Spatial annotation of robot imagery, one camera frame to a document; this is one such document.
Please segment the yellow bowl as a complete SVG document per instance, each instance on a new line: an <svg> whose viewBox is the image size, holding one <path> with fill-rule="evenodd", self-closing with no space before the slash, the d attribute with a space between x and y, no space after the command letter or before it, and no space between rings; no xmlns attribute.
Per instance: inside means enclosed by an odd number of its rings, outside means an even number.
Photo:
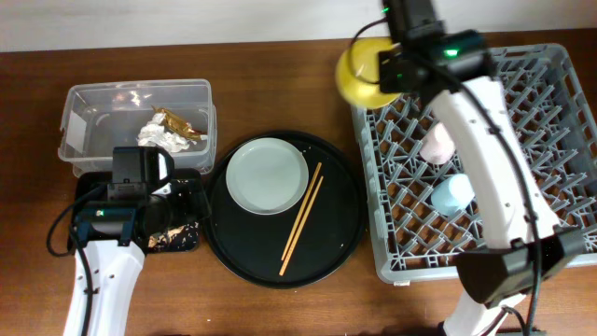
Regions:
<svg viewBox="0 0 597 336"><path fill-rule="evenodd" d="M383 93L377 81L378 53L388 51L393 43L389 37L358 39L338 60L335 79L340 95L351 105L378 109L391 104L400 93Z"/></svg>

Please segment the pink cup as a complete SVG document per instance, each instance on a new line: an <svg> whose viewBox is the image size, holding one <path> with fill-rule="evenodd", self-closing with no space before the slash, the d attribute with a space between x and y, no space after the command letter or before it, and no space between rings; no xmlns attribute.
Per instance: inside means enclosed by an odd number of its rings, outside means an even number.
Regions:
<svg viewBox="0 0 597 336"><path fill-rule="evenodd" d="M431 164L442 165L454 155L455 144L443 123L431 128L422 140L421 157Z"/></svg>

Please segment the blue cup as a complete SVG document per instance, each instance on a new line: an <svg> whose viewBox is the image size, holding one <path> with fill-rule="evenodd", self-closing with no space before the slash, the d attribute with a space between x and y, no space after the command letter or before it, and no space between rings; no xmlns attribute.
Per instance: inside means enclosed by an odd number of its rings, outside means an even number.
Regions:
<svg viewBox="0 0 597 336"><path fill-rule="evenodd" d="M431 204L442 216L452 216L465 209L474 199L475 192L465 174L453 175L434 188Z"/></svg>

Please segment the grey plate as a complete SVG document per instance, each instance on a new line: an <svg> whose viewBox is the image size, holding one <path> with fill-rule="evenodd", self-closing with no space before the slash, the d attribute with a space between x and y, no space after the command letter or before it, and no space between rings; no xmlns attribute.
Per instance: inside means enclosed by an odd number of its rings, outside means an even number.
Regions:
<svg viewBox="0 0 597 336"><path fill-rule="evenodd" d="M225 182L232 200L262 216L283 213L304 195L309 167L293 145L273 137L251 140L229 159Z"/></svg>

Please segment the wooden chopstick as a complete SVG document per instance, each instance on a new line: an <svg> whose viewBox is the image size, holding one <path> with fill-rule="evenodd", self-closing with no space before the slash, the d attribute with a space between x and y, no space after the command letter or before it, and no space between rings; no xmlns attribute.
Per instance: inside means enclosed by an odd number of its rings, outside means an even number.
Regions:
<svg viewBox="0 0 597 336"><path fill-rule="evenodd" d="M305 195L303 197L301 206L300 206L300 208L298 210L298 214L297 214L297 216L295 218L295 221L293 223L293 227L292 227L291 232L290 232L290 234L288 236L288 239L286 241L285 249L284 249L284 252L282 254L281 260L285 260L285 257L287 255L289 249L290 249L290 246L291 246L291 243L293 241L293 238L294 238L294 236L295 236L295 234L296 234L296 232L298 230L300 219L301 219L302 214L303 214L303 212L305 210L305 207L307 206L307 201L308 201L308 199L309 199L309 197L310 197L310 195L312 193L312 189L313 189L313 186L315 184L316 177L318 176L318 174L319 174L319 172L321 170L321 166L322 166L322 163L318 162L317 165L316 165L316 167L315 167L315 171L314 171L314 173L312 175L311 181L309 183L307 191L305 192Z"/></svg>
<svg viewBox="0 0 597 336"><path fill-rule="evenodd" d="M283 259L283 264L282 264L282 267L281 267L281 269L279 271L279 275L280 276L283 276L285 274L286 268L288 266L289 261L292 258L292 255L293 255L294 250L296 248L296 245L298 243L299 237L300 237L300 235L301 235L301 233L303 231L303 228L305 226L305 223L307 221L307 218L309 217L309 215L310 215L310 213L312 211L312 206L313 206L314 201L315 201L315 199L317 197L319 189L321 188L323 180L324 180L324 178L321 176L319 178L319 180L318 180L318 182L317 182L317 184L316 184L316 186L315 186L315 188L314 188L314 190L313 190L313 192L312 192L309 200L308 200L306 209L302 212L302 215L299 217L298 228L297 228L295 234L292 237L290 247L289 247L289 249L288 249L288 251L287 251L287 253L285 255L285 258Z"/></svg>

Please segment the golden wrapper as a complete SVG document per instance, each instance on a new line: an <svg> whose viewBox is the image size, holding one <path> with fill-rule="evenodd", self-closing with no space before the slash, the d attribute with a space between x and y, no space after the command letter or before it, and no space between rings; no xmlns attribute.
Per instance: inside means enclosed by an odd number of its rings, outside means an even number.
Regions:
<svg viewBox="0 0 597 336"><path fill-rule="evenodd" d="M160 122L161 125L187 140L204 141L208 138L206 133L195 130L190 122L177 116L170 109L153 106L153 110L156 114L162 114L163 119Z"/></svg>

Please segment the white tissue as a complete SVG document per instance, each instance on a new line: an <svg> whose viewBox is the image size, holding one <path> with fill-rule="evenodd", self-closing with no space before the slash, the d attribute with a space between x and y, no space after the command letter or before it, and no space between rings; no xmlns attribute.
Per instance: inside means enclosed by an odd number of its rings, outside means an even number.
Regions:
<svg viewBox="0 0 597 336"><path fill-rule="evenodd" d="M156 113L137 135L137 145L140 147L162 147L170 153L189 149L191 140L173 133L163 125L166 115Z"/></svg>

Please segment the food scraps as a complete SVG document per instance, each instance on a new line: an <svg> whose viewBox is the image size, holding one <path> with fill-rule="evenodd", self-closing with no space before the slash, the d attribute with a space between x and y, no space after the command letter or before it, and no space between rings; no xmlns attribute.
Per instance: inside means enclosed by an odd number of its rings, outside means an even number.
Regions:
<svg viewBox="0 0 597 336"><path fill-rule="evenodd" d="M147 247L159 252L189 251L199 244L199 236L199 227L187 224L151 235Z"/></svg>

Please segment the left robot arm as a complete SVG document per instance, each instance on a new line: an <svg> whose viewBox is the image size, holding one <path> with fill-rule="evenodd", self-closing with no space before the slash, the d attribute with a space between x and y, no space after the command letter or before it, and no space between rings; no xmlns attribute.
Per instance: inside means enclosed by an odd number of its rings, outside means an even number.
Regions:
<svg viewBox="0 0 597 336"><path fill-rule="evenodd" d="M67 212L76 273L64 332L122 335L146 257L196 249L211 208L199 171L160 147L117 147L110 171L80 177Z"/></svg>

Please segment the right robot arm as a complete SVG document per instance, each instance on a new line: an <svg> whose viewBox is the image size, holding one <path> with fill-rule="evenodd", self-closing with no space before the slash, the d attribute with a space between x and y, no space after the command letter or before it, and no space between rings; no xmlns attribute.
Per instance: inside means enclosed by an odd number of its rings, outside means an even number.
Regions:
<svg viewBox="0 0 597 336"><path fill-rule="evenodd" d="M378 56L380 89L418 94L446 127L482 222L484 246L454 260L464 293L442 331L493 335L584 251L583 234L561 226L537 186L483 36L448 33L429 1L387 1L383 16L394 46Z"/></svg>

